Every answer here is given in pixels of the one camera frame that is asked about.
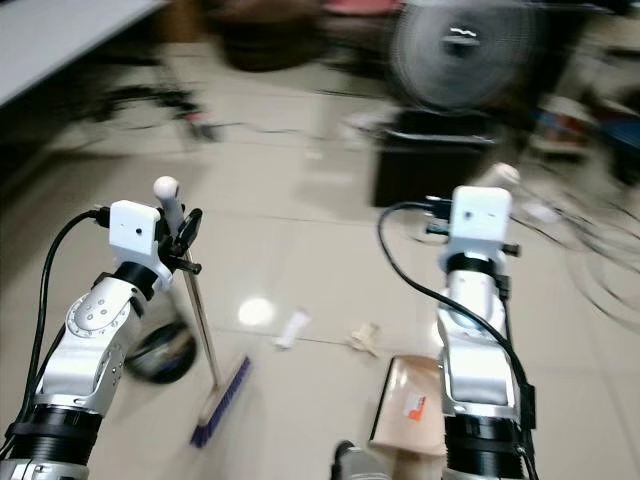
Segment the grey round floor fan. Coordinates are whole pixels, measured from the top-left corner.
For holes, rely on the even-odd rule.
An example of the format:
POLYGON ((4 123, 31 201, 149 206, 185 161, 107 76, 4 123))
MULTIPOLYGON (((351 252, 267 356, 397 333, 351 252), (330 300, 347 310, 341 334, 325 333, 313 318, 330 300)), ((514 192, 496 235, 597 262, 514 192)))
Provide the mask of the grey round floor fan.
POLYGON ((531 0, 403 0, 390 36, 390 76, 417 108, 480 108, 524 69, 540 29, 531 0))

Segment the crumpled beige paper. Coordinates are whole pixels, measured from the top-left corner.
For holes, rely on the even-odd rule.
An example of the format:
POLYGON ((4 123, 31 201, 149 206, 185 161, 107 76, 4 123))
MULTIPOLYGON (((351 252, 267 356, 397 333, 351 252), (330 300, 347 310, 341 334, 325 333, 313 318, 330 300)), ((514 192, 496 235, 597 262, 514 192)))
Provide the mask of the crumpled beige paper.
POLYGON ((347 346, 357 352, 364 352, 366 355, 379 358, 381 356, 378 351, 380 330, 380 326, 374 323, 357 326, 355 330, 352 330, 352 333, 349 333, 347 346))

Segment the white table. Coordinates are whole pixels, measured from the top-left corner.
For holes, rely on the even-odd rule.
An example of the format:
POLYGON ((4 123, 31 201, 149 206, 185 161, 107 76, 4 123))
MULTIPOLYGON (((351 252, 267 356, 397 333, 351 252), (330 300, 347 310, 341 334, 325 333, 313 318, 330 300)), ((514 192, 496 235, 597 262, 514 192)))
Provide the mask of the white table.
POLYGON ((0 104, 169 0, 10 0, 0 6, 0 104))

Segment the black box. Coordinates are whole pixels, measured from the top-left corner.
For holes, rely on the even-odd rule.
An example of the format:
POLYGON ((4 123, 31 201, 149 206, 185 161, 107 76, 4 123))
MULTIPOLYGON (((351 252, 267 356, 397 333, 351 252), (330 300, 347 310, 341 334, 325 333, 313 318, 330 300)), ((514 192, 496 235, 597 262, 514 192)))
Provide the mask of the black box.
POLYGON ((476 177, 502 136, 502 125, 483 111, 399 110, 380 129, 370 205, 451 196, 476 177))

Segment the round black disc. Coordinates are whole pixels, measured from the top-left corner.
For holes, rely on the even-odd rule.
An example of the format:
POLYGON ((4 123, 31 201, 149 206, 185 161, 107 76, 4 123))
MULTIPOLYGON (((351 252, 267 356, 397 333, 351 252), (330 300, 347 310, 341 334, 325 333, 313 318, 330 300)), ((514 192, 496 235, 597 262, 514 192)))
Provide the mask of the round black disc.
POLYGON ((195 365, 198 349, 184 323, 161 325, 125 357, 125 369, 134 378, 152 384, 173 384, 195 365))

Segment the white paper scrap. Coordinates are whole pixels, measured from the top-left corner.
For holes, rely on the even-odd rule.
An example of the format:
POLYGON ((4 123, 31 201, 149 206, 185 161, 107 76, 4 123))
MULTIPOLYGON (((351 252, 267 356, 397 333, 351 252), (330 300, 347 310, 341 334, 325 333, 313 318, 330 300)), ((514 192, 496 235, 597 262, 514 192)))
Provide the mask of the white paper scrap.
POLYGON ((312 321, 311 316, 303 310, 296 310, 280 330, 278 337, 275 338, 273 344, 278 349, 292 349, 294 344, 301 338, 303 329, 312 321))

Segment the broom with blue bristles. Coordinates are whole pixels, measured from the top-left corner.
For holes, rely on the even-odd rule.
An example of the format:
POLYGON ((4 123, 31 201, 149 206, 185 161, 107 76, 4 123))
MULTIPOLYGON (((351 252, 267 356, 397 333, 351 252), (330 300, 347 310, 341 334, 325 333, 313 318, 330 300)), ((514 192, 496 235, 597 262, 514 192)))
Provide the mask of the broom with blue bristles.
MULTIPOLYGON (((179 201, 179 191, 178 180, 170 175, 161 175, 154 182, 154 193, 160 202, 161 212, 163 212, 172 237, 177 237, 177 228, 187 216, 182 202, 179 201)), ((216 355, 214 343, 212 343, 209 320, 207 320, 205 310, 204 292, 198 283, 197 275, 186 273, 186 271, 180 271, 180 273, 186 280, 189 302, 191 302, 192 311, 195 312, 196 324, 192 326, 192 330, 201 339, 212 379, 209 401, 207 401, 204 412, 200 415, 200 421, 197 422, 191 438, 192 445, 204 448, 210 442, 216 429, 219 428, 221 421, 227 416, 233 399, 236 398, 239 388, 247 378, 251 360, 250 357, 244 356, 238 365, 230 371, 228 380, 221 378, 218 355, 216 355)))

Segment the grey robot foot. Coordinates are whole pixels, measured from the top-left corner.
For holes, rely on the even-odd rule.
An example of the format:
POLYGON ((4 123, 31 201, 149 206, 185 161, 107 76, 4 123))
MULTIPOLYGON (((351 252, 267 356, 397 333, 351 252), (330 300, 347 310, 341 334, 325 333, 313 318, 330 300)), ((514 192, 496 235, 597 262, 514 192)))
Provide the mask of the grey robot foot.
POLYGON ((342 440, 335 445, 329 480, 394 480, 396 470, 394 458, 342 440))

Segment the dark brown basket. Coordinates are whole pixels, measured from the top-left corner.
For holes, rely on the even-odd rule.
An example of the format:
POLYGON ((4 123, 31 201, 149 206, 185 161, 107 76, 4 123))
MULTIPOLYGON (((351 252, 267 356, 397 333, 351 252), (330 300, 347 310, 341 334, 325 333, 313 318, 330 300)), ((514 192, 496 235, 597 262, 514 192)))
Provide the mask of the dark brown basket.
POLYGON ((319 0, 211 0, 206 17, 232 67, 270 72, 301 67, 323 52, 323 14, 319 0))

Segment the red chair seat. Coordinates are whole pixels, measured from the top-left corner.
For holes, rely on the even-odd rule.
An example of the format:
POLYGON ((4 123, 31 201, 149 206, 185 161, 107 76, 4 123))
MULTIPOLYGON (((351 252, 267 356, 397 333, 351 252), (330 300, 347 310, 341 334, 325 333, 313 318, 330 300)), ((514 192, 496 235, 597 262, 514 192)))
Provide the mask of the red chair seat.
POLYGON ((325 12, 339 17, 388 17, 401 4, 402 0, 323 0, 325 12))

